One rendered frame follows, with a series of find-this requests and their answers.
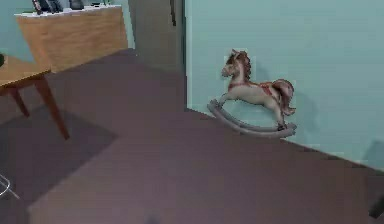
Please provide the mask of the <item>beige rocking horse toy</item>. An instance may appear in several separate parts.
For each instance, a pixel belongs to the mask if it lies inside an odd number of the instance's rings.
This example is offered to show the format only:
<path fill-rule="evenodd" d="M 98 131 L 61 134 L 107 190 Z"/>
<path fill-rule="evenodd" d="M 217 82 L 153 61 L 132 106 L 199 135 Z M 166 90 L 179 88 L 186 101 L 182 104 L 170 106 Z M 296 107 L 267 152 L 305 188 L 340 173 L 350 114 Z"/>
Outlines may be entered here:
<path fill-rule="evenodd" d="M 231 76 L 227 91 L 219 98 L 212 99 L 208 110 L 221 122 L 242 134 L 265 138 L 285 138 L 295 134 L 297 126 L 286 123 L 284 117 L 295 113 L 290 106 L 294 96 L 294 87 L 286 79 L 255 83 L 250 79 L 251 61 L 246 51 L 233 49 L 222 68 L 224 77 Z M 275 117 L 276 127 L 251 125 L 233 117 L 224 108 L 228 100 L 241 100 L 269 109 Z"/>

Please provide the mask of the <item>wooden cabinet with white top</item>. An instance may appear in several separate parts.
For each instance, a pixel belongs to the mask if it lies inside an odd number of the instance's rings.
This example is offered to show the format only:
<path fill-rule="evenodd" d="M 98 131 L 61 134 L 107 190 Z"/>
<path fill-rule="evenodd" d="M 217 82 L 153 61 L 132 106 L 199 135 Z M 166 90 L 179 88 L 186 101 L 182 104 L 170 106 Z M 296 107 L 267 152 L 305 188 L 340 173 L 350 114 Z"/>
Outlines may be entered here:
<path fill-rule="evenodd" d="M 15 18 L 34 61 L 54 73 L 128 48 L 121 5 L 19 13 Z"/>

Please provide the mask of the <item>wooden table with red legs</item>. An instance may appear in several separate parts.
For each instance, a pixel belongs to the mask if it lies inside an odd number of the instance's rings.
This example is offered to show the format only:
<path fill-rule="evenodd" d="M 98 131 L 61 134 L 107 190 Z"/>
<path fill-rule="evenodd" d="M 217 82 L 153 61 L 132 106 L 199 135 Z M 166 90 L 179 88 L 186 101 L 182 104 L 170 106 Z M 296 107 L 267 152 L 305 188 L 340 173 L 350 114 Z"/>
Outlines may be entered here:
<path fill-rule="evenodd" d="M 39 64 L 23 61 L 14 56 L 4 56 L 4 65 L 0 67 L 0 96 L 10 94 L 15 100 L 21 113 L 24 116 L 29 117 L 30 113 L 23 102 L 19 90 L 34 85 L 46 107 L 49 109 L 63 138 L 68 140 L 70 138 L 68 129 L 65 126 L 51 88 L 45 77 L 46 74 L 51 72 L 51 69 Z"/>

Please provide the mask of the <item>black appliance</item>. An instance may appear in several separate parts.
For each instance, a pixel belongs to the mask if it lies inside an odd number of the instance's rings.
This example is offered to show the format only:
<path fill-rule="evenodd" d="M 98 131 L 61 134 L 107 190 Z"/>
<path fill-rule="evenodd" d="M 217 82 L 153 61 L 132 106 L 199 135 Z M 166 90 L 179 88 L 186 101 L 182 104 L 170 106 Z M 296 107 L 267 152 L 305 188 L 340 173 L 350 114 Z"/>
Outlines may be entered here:
<path fill-rule="evenodd" d="M 31 0 L 34 9 L 38 15 L 44 12 L 59 13 L 63 11 L 63 8 L 58 0 Z"/>

